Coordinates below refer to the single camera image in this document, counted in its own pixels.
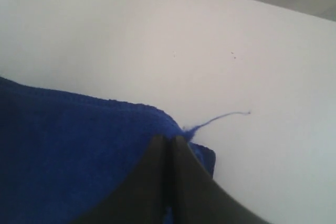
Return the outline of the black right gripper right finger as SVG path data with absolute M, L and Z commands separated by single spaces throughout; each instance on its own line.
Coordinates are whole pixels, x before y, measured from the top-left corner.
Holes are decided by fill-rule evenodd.
M 170 142 L 174 223 L 267 223 L 224 191 L 186 140 Z

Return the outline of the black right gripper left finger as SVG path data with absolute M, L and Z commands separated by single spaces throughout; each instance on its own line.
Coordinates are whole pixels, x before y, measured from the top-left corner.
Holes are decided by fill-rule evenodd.
M 119 187 L 76 223 L 163 223 L 171 203 L 170 158 L 168 139 L 154 136 Z

